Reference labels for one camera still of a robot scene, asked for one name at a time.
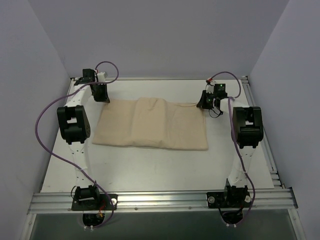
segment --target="glass panel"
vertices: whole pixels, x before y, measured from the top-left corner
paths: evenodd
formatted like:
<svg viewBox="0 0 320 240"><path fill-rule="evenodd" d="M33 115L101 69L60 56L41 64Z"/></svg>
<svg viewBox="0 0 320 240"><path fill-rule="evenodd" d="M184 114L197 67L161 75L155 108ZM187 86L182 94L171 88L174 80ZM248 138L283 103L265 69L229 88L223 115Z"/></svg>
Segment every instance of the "glass panel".
<svg viewBox="0 0 320 240"><path fill-rule="evenodd" d="M31 239L296 239L287 210L254 210L237 228L226 227L217 211L115 213L109 223L93 232L79 225L81 217L38 214Z"/></svg>

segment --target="folded cloth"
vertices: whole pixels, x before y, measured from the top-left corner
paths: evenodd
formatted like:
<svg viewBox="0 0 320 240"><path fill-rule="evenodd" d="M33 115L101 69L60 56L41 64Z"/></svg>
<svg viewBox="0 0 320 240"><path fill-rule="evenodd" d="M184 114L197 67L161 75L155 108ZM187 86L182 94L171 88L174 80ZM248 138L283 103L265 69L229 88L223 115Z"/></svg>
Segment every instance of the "folded cloth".
<svg viewBox="0 0 320 240"><path fill-rule="evenodd" d="M92 143L207 150L206 119L195 103L112 99L103 107Z"/></svg>

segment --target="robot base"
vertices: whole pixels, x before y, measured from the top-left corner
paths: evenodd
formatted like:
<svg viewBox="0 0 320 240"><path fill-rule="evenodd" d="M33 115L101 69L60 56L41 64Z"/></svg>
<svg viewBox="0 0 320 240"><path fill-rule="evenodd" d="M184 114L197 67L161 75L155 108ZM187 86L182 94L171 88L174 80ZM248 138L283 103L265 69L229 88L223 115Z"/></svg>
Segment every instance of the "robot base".
<svg viewBox="0 0 320 240"><path fill-rule="evenodd" d="M111 199L115 199L115 203L114 205L114 210L117 209L117 200L118 200L118 195L117 194L109 194ZM71 206L71 210L72 211L93 211L93 210L97 210L99 211L101 208L101 210L112 210L112 206L107 198L106 195L101 194L100 195L100 201L97 202L94 199L90 199L90 200L83 200L83 201L79 201L79 200L73 200L72 202L72 206Z"/></svg>
<svg viewBox="0 0 320 240"><path fill-rule="evenodd" d="M248 208L251 204L247 186L230 186L226 180L224 191L207 192L207 204L210 209Z"/></svg>

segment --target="connector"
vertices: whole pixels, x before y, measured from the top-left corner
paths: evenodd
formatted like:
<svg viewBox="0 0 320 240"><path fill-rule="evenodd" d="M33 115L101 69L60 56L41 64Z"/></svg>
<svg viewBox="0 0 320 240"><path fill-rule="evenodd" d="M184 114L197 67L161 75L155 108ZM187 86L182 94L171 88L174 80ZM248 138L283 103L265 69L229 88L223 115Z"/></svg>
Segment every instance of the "connector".
<svg viewBox="0 0 320 240"><path fill-rule="evenodd" d="M97 76L98 76L98 81L100 83L104 83L106 81L107 77L108 77L108 74L107 74L107 72L102 71L102 72L99 72L97 74Z"/></svg>

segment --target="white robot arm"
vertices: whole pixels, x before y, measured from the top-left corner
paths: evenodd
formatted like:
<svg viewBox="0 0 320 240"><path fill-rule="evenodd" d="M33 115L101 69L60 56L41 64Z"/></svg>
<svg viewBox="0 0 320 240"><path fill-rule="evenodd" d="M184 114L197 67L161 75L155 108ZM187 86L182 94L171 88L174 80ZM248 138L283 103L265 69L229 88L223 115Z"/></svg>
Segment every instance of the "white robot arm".
<svg viewBox="0 0 320 240"><path fill-rule="evenodd" d="M82 85L74 86L74 91L78 90ZM90 86L85 86L64 105L67 108L74 108L76 106L84 106L89 98L91 97L92 92ZM76 123L75 119L71 119L70 123ZM75 164L80 166L82 170L92 176L89 154L88 154L88 140L86 139L84 143L79 141L74 141L71 144L68 144L68 147L72 154L72 160ZM78 169L75 169L76 175L76 186L80 188L87 188L89 185L92 185L92 182L88 180L83 173Z"/></svg>
<svg viewBox="0 0 320 240"><path fill-rule="evenodd" d="M76 189L73 197L72 210L85 210L84 206L99 206L101 196L98 187L88 180L82 173L92 176L89 154L88 138L91 135L90 124L84 105L93 96L96 102L109 103L107 85L95 82L97 72L93 69L83 69L83 77L74 84L74 91L78 91L63 107L58 107L57 116L62 138L68 143L73 162L80 166L75 168ZM102 82L102 72L97 76Z"/></svg>
<svg viewBox="0 0 320 240"><path fill-rule="evenodd" d="M232 97L228 97L226 84L215 83L212 85L212 82L208 80L207 84L209 87L202 91L197 107L218 110L220 111L219 116L222 113L229 114L231 111L231 115L229 115L232 123L231 138L237 147L236 150L239 152L238 154L235 151L232 169L226 180L225 191L207 193L208 207L242 209L251 204L248 192L250 182L246 174L249 171L256 147L264 136L261 109L257 106L248 106Z"/></svg>

